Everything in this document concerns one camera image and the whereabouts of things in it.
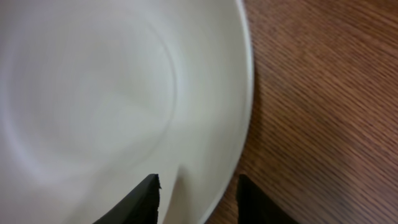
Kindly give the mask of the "cream plastic bowl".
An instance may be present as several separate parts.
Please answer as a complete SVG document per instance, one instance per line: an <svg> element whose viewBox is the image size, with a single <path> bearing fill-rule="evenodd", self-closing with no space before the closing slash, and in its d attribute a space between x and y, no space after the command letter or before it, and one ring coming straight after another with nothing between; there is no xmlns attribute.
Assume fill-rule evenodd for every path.
<svg viewBox="0 0 398 224"><path fill-rule="evenodd" d="M204 223L254 90L242 1L2 1L1 222L94 223L149 174Z"/></svg>

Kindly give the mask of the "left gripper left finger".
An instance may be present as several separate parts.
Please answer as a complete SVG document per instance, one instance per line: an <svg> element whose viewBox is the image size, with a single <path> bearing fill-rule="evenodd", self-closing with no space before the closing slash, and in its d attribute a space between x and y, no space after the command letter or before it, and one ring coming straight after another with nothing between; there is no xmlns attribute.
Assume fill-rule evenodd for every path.
<svg viewBox="0 0 398 224"><path fill-rule="evenodd" d="M158 174L149 174L94 224L157 224L160 204Z"/></svg>

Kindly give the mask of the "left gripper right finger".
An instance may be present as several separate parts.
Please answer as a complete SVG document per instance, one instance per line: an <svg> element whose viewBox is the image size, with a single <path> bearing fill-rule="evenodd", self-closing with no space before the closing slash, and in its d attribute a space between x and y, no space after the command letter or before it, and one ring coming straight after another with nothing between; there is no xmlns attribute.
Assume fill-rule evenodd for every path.
<svg viewBox="0 0 398 224"><path fill-rule="evenodd" d="M237 184L239 224L299 224L273 202L247 175Z"/></svg>

